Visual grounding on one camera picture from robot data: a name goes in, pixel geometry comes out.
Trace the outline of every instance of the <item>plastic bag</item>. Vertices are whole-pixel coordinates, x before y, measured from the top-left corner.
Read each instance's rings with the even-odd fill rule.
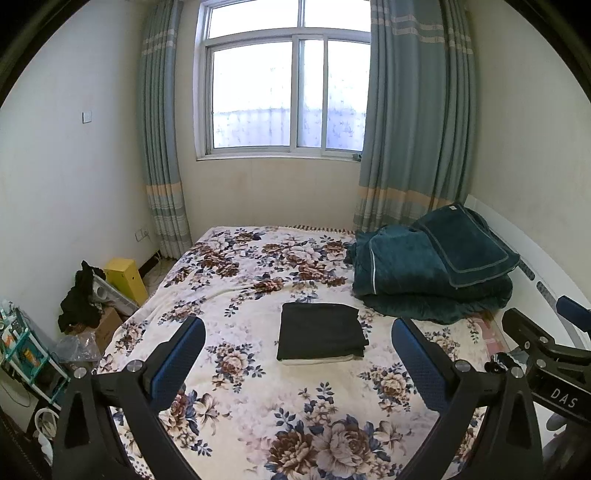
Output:
[[[98,362],[102,357],[92,331],[66,335],[56,345],[56,355],[63,362]]]

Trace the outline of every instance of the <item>folded black cloth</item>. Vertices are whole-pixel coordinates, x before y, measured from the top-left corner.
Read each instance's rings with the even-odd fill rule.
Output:
[[[277,359],[363,356],[359,310],[338,303],[284,303]]]
[[[57,324],[61,332],[68,333],[77,323],[91,328],[99,326],[102,313],[90,301],[94,274],[106,280],[105,272],[83,261],[82,270],[78,270],[74,277],[74,286],[60,303],[63,313],[58,317]]]

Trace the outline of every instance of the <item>screw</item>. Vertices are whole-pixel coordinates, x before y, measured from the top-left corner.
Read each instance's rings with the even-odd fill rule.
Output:
[[[515,378],[522,378],[523,370],[519,367],[513,367],[511,368],[511,375],[513,375]]]
[[[75,378],[82,378],[86,375],[86,368],[84,367],[78,367],[76,368],[76,370],[74,370],[74,377]]]
[[[144,363],[141,360],[132,360],[125,367],[129,372],[137,372],[142,369]]]
[[[455,366],[460,372],[469,372],[470,369],[472,368],[470,363],[466,362],[465,360],[458,360],[455,363]]]

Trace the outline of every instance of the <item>yellow box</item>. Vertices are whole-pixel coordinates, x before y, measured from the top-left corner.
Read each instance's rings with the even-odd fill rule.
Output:
[[[107,282],[113,285],[123,295],[142,305],[148,299],[148,292],[139,276],[135,260],[129,258],[114,258],[107,263],[105,275]]]

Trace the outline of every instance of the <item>baseboard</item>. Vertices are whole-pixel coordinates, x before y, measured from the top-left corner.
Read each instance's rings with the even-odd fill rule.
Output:
[[[146,276],[146,273],[148,273],[150,270],[152,270],[156,264],[158,263],[158,259],[161,258],[162,255],[160,255],[160,250],[158,250],[154,255],[152,255],[149,259],[146,260],[146,262],[144,263],[144,265],[142,265],[138,271],[139,271],[139,276],[144,278]]]

